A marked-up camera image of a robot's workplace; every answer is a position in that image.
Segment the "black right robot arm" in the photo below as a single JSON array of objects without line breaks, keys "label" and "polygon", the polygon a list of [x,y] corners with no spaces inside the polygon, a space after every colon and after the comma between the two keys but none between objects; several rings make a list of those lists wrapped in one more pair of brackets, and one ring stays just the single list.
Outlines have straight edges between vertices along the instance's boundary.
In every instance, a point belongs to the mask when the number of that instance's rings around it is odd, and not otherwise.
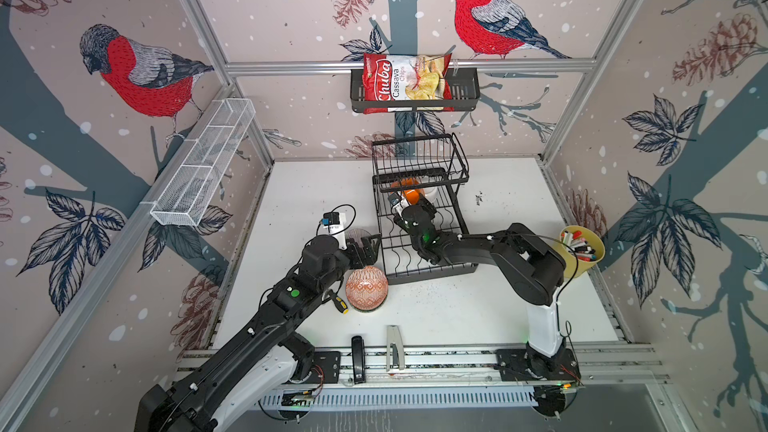
[{"label": "black right robot arm", "polygon": [[567,361],[556,295],[563,286],[566,262],[527,226],[513,223],[488,234],[439,231],[435,213],[410,205],[394,222],[410,237],[411,246],[433,265],[473,263],[497,267],[514,292],[527,303],[529,336],[525,358],[530,373],[541,377]]}]

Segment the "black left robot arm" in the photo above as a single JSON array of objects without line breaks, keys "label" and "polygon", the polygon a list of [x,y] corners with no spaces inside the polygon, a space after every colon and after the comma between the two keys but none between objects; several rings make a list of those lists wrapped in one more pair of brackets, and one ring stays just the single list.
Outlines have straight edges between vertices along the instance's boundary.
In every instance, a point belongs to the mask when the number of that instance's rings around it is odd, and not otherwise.
[{"label": "black left robot arm", "polygon": [[345,243],[334,235],[312,238],[221,349],[170,389],[156,385],[143,395],[135,430],[225,431],[278,385],[309,376],[315,348],[298,327],[347,271],[375,264],[380,247],[378,234]]}]

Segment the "orange plastic bowl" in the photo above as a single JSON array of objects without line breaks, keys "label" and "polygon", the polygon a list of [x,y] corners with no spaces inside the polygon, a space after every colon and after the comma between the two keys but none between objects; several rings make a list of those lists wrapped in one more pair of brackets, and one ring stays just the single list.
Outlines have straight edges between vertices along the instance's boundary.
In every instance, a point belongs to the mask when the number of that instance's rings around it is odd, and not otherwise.
[{"label": "orange plastic bowl", "polygon": [[415,177],[403,178],[392,183],[409,205],[417,204],[423,196],[420,182]]}]

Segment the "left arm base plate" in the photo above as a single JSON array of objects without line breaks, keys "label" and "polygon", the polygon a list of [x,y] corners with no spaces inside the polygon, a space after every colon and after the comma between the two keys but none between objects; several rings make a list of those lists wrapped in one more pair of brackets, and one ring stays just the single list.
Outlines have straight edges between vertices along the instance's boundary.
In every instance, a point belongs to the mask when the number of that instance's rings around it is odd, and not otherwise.
[{"label": "left arm base plate", "polygon": [[315,351],[311,358],[303,357],[297,362],[296,370],[287,384],[320,385],[337,384],[341,370],[341,353],[338,351]]}]

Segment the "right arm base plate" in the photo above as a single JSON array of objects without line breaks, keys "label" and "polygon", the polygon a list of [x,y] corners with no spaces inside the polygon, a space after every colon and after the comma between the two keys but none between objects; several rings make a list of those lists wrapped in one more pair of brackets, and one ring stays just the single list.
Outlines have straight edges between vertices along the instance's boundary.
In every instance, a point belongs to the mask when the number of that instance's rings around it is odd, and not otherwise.
[{"label": "right arm base plate", "polygon": [[497,349],[495,356],[494,369],[504,382],[574,382],[581,379],[576,357],[569,348],[561,348],[553,357],[533,349]]}]

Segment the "red patterned ceramic bowl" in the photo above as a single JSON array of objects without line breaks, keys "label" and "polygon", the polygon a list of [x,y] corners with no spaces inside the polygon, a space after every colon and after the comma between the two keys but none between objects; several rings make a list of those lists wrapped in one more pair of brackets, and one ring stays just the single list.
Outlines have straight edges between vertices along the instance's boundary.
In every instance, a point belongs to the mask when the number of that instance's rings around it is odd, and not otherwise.
[{"label": "red patterned ceramic bowl", "polygon": [[366,266],[349,273],[346,279],[347,303],[361,312],[372,312],[386,300],[389,282],[386,274],[375,266]]}]

